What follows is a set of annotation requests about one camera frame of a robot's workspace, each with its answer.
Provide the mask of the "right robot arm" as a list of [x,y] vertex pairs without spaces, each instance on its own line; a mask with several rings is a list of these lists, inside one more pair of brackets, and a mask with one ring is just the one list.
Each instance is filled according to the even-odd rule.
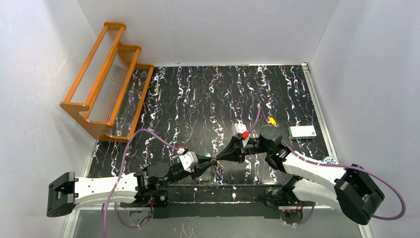
[[353,222],[366,225],[385,199],[381,189],[360,166],[339,168],[306,157],[290,148],[273,125],[264,125],[255,138],[237,126],[232,130],[234,135],[216,155],[217,160],[239,163],[248,155],[264,153],[272,169],[292,175],[281,189],[265,192],[262,199],[269,203],[319,203],[339,209]]

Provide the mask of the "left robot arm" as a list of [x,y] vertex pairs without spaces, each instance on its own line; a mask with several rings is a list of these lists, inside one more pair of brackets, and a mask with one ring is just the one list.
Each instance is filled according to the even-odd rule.
[[216,164],[215,158],[187,152],[181,155],[179,163],[172,165],[157,161],[140,172],[120,177],[83,178],[76,177],[74,172],[67,172],[48,186],[46,216],[66,216],[73,210],[95,204],[166,207],[169,200],[167,188],[171,184],[186,177],[197,179]]

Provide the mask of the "yellow key tag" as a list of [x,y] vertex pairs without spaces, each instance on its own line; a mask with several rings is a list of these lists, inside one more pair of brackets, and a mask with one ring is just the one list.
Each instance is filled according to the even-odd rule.
[[267,118],[267,121],[268,121],[268,123],[269,123],[269,124],[272,124],[272,125],[274,125],[274,126],[276,126],[276,125],[277,125],[276,121],[275,121],[275,120],[274,120],[274,118],[272,118],[272,117],[268,117],[268,118]]

